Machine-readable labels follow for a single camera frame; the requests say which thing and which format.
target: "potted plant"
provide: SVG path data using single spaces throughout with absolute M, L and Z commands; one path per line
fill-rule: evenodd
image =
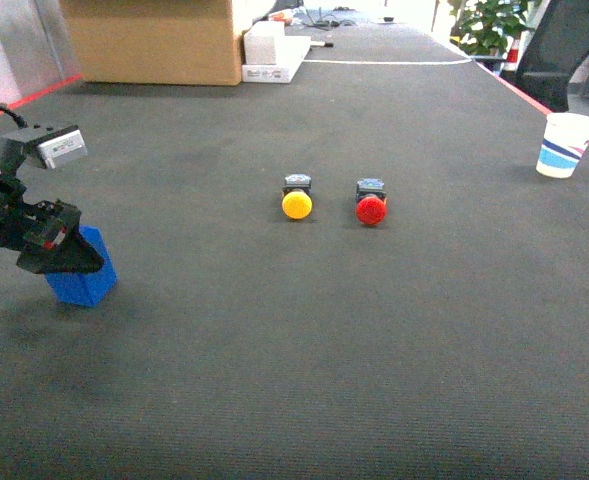
M 457 20 L 452 36 L 468 55 L 502 56 L 509 38 L 531 30 L 526 24 L 528 0 L 449 0 Z

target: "blue cube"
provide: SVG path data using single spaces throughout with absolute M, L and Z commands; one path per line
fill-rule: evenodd
M 45 279 L 60 302 L 95 307 L 116 284 L 116 272 L 99 229 L 81 225 L 79 231 L 105 260 L 103 268 L 88 274 L 49 273 L 45 275 Z

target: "blue stripe on cup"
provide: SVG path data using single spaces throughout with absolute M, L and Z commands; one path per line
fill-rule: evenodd
M 561 155 L 567 156 L 567 157 L 571 157 L 571 158 L 575 158 L 576 160 L 580 160 L 581 156 L 572 152 L 571 150 L 567 150 L 555 143 L 550 142 L 549 140 L 545 140 L 543 139 L 543 145 L 546 146 L 547 148 L 549 148 L 550 150 L 557 152 Z
M 561 155 L 560 153 L 547 148 L 545 144 L 541 147 L 541 153 L 538 160 L 539 162 L 554 168 L 576 168 L 576 164 L 578 163 L 578 159 Z

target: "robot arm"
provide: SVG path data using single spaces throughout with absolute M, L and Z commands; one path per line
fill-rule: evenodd
M 74 205 L 23 201 L 26 188 L 16 177 L 32 157 L 42 168 L 56 168 L 87 153 L 76 126 L 29 127 L 11 110 L 19 130 L 5 135 L 0 161 L 0 247 L 21 252 L 17 266 L 32 273 L 93 273 L 104 260 L 79 232 L 81 212 Z

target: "white paper cup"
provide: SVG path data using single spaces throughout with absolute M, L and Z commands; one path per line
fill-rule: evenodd
M 550 113 L 536 171 L 553 178 L 569 178 L 589 143 L 589 117 Z

